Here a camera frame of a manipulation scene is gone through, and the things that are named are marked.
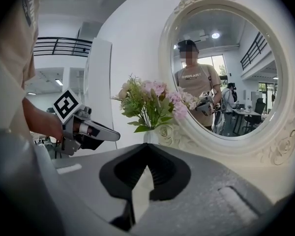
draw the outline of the ornate white mirror frame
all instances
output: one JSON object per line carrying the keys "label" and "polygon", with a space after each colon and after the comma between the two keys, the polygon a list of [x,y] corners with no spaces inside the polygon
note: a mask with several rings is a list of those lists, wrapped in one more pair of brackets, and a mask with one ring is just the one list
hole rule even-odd
{"label": "ornate white mirror frame", "polygon": [[167,20],[159,44],[161,78],[170,90],[176,90],[172,50],[181,22],[203,10],[222,9],[242,16],[266,38],[277,66],[278,94],[269,117],[248,135],[232,138],[213,135],[188,115],[186,119],[160,129],[160,144],[223,163],[267,166],[289,163],[295,148],[295,25],[280,2],[270,0],[270,3],[272,13],[266,17],[258,14],[258,3],[248,8],[242,0],[181,0]]}

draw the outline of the chair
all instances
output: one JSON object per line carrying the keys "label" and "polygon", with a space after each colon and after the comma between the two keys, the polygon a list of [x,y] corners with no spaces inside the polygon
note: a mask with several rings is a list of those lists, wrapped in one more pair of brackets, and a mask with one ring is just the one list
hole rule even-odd
{"label": "chair", "polygon": [[[265,105],[266,104],[263,102],[262,98],[257,99],[255,112],[261,115],[265,108]],[[247,134],[248,132],[251,132],[254,129],[256,129],[254,125],[261,123],[262,119],[261,119],[261,116],[246,116],[245,121],[247,122],[247,125],[245,127],[242,127],[242,129],[245,128],[246,129],[245,134]]]}

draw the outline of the man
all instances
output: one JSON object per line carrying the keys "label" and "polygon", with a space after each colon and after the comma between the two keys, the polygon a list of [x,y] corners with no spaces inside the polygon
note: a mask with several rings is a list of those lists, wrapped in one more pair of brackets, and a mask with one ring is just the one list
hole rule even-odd
{"label": "man", "polygon": [[[199,64],[199,50],[192,40],[185,40],[178,43],[180,58],[186,62],[186,67],[175,74],[176,83],[179,87],[195,97],[199,97],[204,91],[214,92],[214,105],[220,102],[221,80],[212,65]],[[194,118],[206,129],[212,131],[213,110],[211,115],[205,116],[202,112],[191,110]]]}
{"label": "man", "polygon": [[62,139],[62,123],[51,113],[41,111],[24,98],[24,82],[35,75],[33,48],[38,37],[38,8],[40,0],[16,0],[0,25],[0,78],[4,78],[10,99],[0,99],[0,106],[14,98],[14,110],[5,109],[12,133],[20,134],[32,142],[30,130]]}
{"label": "man", "polygon": [[222,135],[223,136],[232,136],[232,113],[233,108],[236,107],[238,102],[234,102],[233,91],[235,85],[234,83],[228,83],[227,87],[222,91],[222,98],[226,105],[226,110],[224,112],[224,123],[222,128]]}

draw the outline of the beige t-shirt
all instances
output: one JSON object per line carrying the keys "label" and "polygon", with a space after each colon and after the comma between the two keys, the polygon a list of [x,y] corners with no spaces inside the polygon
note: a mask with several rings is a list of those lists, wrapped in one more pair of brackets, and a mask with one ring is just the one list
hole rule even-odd
{"label": "beige t-shirt", "polygon": [[[0,63],[21,87],[35,75],[33,48],[38,37],[40,0],[16,0],[0,25]],[[31,139],[20,104],[10,125],[13,133]]]}
{"label": "beige t-shirt", "polygon": [[[213,89],[209,77],[211,77],[213,86],[222,84],[213,66],[199,64],[192,68],[184,68],[181,75],[178,77],[178,85],[185,89],[185,92],[199,97],[204,91],[211,91]],[[203,126],[212,126],[213,115],[205,116],[202,112],[195,110],[191,110],[190,113]]]}

